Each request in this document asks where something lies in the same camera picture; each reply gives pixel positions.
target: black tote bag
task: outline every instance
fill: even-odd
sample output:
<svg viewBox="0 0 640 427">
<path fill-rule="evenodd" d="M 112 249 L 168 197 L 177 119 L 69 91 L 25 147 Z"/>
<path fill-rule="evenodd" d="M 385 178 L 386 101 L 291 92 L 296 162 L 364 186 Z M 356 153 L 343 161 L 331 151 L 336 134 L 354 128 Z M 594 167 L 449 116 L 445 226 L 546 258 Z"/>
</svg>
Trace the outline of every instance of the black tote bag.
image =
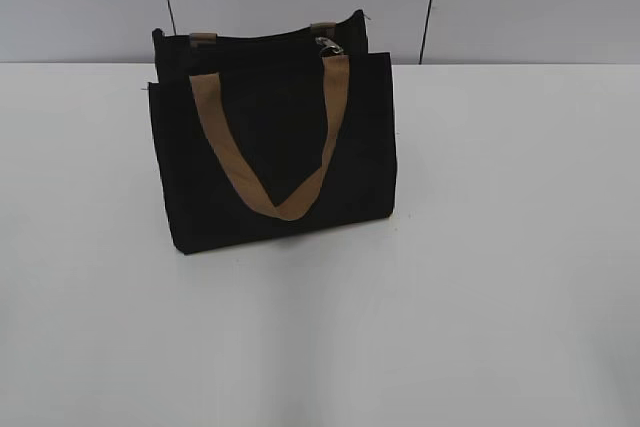
<svg viewBox="0 0 640 427">
<path fill-rule="evenodd" d="M 294 57 L 149 84 L 174 244 L 191 254 L 388 217 L 389 55 L 315 39 Z"/>
</svg>

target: metal clip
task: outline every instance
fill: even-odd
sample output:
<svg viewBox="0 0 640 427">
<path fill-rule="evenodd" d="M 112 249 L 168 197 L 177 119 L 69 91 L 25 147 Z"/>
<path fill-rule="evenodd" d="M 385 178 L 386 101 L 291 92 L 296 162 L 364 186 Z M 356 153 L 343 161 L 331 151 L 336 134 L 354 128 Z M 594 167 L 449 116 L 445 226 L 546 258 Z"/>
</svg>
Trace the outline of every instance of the metal clip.
<svg viewBox="0 0 640 427">
<path fill-rule="evenodd" d="M 344 49 L 327 37 L 316 37 L 316 44 L 322 46 L 320 57 L 344 54 Z"/>
</svg>

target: bag handle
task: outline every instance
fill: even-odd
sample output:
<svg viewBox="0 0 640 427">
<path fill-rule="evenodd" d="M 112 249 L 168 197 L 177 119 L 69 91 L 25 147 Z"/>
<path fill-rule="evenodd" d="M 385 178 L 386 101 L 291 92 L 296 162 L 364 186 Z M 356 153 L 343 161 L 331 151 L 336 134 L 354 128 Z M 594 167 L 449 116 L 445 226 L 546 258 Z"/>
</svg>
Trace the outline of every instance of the bag handle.
<svg viewBox="0 0 640 427">
<path fill-rule="evenodd" d="M 278 206 L 271 202 L 260 179 L 242 156 L 229 130 L 222 108 L 220 74 L 190 77 L 198 117 L 209 145 L 218 157 L 233 188 L 247 207 L 254 212 L 281 220 L 298 220 L 309 211 L 320 195 L 347 106 L 349 57 L 346 55 L 323 57 L 322 62 L 327 114 L 327 138 L 322 149 L 322 163 Z"/>
</svg>

